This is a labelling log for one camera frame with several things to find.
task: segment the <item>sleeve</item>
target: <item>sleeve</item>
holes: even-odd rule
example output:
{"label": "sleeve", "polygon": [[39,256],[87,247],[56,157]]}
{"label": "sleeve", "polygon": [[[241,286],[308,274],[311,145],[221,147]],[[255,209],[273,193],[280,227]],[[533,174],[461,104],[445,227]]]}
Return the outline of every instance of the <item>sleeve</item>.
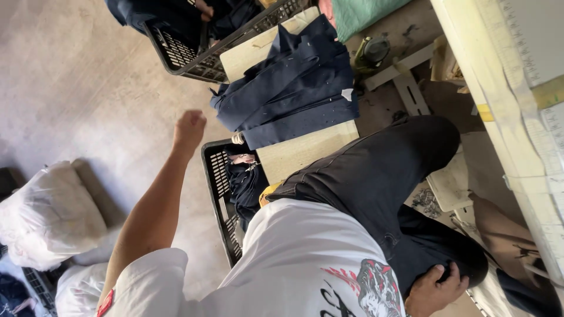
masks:
{"label": "sleeve", "polygon": [[169,248],[151,252],[129,264],[104,302],[102,317],[176,317],[185,302],[182,288],[188,255]]}

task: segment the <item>hand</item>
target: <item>hand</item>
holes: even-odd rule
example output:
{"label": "hand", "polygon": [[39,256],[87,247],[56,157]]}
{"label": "hand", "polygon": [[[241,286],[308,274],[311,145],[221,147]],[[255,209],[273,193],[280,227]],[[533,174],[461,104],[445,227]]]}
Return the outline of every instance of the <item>hand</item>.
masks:
{"label": "hand", "polygon": [[207,119],[202,110],[187,110],[174,126],[173,151],[194,154],[202,141]]}
{"label": "hand", "polygon": [[460,278],[456,263],[450,263],[451,274],[446,281],[437,283],[443,276],[444,266],[435,265],[424,276],[415,281],[406,299],[406,312],[413,317],[429,317],[457,300],[468,288],[468,276]]}

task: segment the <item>person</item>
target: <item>person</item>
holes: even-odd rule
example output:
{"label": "person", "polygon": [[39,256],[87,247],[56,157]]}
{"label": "person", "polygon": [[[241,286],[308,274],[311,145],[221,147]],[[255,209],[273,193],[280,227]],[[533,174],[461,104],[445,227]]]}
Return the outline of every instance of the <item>person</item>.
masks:
{"label": "person", "polygon": [[170,246],[205,125],[201,111],[177,122],[169,158],[120,232],[98,316],[429,317],[485,278],[476,242],[403,205],[460,141],[448,120],[417,116],[289,176],[219,288],[185,300],[187,255]]}

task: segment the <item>plastic bag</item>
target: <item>plastic bag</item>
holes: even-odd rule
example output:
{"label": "plastic bag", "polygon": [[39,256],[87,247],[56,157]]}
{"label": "plastic bag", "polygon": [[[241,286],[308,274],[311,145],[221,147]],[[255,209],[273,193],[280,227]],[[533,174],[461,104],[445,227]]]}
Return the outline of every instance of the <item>plastic bag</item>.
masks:
{"label": "plastic bag", "polygon": [[45,271],[96,248],[106,225],[70,162],[42,169],[0,203],[0,243],[12,262]]}
{"label": "plastic bag", "polygon": [[96,315],[102,295],[108,263],[73,266],[59,279],[55,306],[59,317],[92,317]]}

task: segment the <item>dark jeans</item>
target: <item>dark jeans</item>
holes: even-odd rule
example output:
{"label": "dark jeans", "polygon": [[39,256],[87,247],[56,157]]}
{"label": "dark jeans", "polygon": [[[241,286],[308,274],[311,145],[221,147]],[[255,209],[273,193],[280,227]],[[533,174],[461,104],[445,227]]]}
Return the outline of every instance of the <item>dark jeans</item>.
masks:
{"label": "dark jeans", "polygon": [[268,200],[323,202],[354,217],[384,251],[404,296],[434,265],[444,265],[448,277],[450,261],[472,287],[488,269],[479,244],[403,205],[417,184],[448,164],[459,142],[445,118],[404,118],[295,172]]}

